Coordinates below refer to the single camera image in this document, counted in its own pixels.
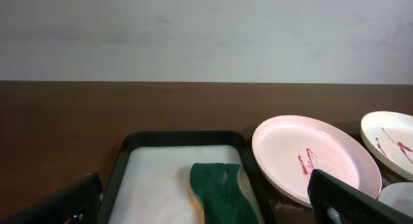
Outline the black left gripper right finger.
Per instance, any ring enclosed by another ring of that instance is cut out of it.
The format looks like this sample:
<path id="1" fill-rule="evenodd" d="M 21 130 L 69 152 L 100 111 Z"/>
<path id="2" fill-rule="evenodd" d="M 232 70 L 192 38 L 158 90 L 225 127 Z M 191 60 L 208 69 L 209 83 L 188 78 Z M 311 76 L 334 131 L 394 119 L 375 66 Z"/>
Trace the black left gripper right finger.
<path id="1" fill-rule="evenodd" d="M 315 169 L 307 188 L 316 223 L 409 224 L 412 218 Z"/>

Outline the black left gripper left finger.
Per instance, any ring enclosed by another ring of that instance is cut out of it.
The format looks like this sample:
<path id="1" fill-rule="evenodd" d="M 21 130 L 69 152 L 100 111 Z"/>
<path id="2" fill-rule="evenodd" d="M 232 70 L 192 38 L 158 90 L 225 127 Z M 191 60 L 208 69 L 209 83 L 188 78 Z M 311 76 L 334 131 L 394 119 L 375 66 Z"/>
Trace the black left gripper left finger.
<path id="1" fill-rule="evenodd" d="M 52 197 L 1 220 L 1 224 L 98 223 L 103 200 L 99 175 L 87 174 Z"/>

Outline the white grey plate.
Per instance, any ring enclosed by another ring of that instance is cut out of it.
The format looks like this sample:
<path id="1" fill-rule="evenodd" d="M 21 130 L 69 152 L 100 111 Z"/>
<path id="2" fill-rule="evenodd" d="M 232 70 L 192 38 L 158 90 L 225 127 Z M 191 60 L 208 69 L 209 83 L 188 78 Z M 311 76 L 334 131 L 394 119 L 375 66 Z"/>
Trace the white grey plate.
<path id="1" fill-rule="evenodd" d="M 393 183 L 381 190 L 378 200 L 410 217 L 413 212 L 413 183 Z"/>

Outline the cream plate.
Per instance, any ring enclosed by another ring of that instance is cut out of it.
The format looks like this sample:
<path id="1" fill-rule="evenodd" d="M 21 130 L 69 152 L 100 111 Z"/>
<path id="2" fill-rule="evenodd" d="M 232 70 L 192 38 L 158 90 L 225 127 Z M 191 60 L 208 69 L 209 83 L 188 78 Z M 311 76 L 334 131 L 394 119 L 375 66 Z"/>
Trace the cream plate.
<path id="1" fill-rule="evenodd" d="M 412 116 L 376 111 L 361 119 L 361 138 L 383 165 L 412 181 Z"/>

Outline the green yellow sponge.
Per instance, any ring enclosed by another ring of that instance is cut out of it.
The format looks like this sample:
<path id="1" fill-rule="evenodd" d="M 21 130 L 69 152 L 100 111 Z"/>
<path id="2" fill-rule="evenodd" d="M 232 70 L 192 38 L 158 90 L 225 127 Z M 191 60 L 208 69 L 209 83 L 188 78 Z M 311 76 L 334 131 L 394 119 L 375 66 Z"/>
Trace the green yellow sponge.
<path id="1" fill-rule="evenodd" d="M 195 163 L 188 193 L 201 224 L 259 224 L 251 202 L 239 184 L 241 165 Z"/>

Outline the small black tray white liner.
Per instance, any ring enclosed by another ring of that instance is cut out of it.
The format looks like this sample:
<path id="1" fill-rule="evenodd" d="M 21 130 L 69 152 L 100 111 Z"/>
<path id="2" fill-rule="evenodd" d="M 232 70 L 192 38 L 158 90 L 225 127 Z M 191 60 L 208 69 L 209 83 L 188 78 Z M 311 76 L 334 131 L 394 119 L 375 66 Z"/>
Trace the small black tray white liner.
<path id="1" fill-rule="evenodd" d="M 258 165 L 241 134 L 229 130 L 147 131 L 124 140 L 99 223 L 197 223 L 188 194 L 194 163 L 235 163 L 241 189 L 261 223 L 275 223 Z"/>

